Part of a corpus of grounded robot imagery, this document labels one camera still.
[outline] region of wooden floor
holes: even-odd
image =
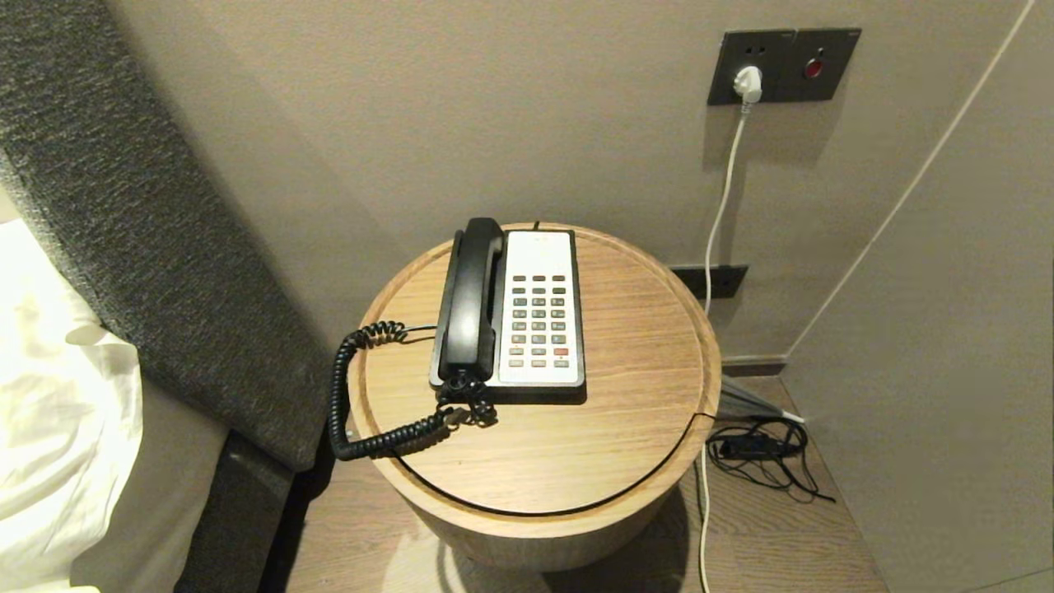
[[[794,410],[778,378],[737,381]],[[812,444],[808,460],[820,491],[840,498]],[[706,569],[714,593],[886,591],[840,502],[803,505],[713,466],[708,477],[713,509]],[[338,463],[329,488],[308,510],[288,590],[699,592],[696,485],[696,473],[689,472],[656,520],[614,555],[583,569],[541,574],[481,567],[452,553],[370,462]]]

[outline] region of wooden tabletop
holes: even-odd
[[[411,477],[412,488],[441,495],[433,499],[521,516],[603,506],[647,481],[670,458],[684,457],[674,454],[689,429],[698,429],[699,415],[717,411],[720,355],[683,283],[609,235],[555,223],[541,228],[575,232],[586,402],[499,404],[493,427],[462,427],[431,448],[376,460],[378,467],[399,464],[386,475]],[[399,272],[364,323],[434,323],[450,246],[441,244]],[[432,340],[421,340],[356,356],[349,386],[358,434],[389,431],[434,410],[427,381],[432,348]],[[698,447],[698,438],[690,440]],[[394,486],[408,496],[407,483]]]

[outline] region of red button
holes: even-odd
[[[816,78],[823,72],[823,62],[817,59],[808,60],[805,64],[805,78]]]

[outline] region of white pillow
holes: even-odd
[[[141,437],[135,348],[21,220],[0,224],[0,592],[97,591],[70,566],[105,534]]]

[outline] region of coiled telephone cord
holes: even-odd
[[[337,349],[333,359],[329,410],[326,417],[330,447],[337,459],[349,461],[376,455],[432,435],[448,427],[453,418],[452,415],[458,411],[449,406],[453,401],[468,402],[472,423],[487,426],[496,420],[497,414],[493,404],[483,397],[485,390],[483,382],[466,374],[460,374],[447,380],[435,395],[435,414],[379,435],[358,441],[348,441],[345,422],[349,410],[347,377],[351,359],[358,351],[375,349],[390,342],[403,342],[411,332],[422,330],[435,330],[435,327],[407,328],[396,321],[380,321],[352,332],[340,342],[340,348]]]

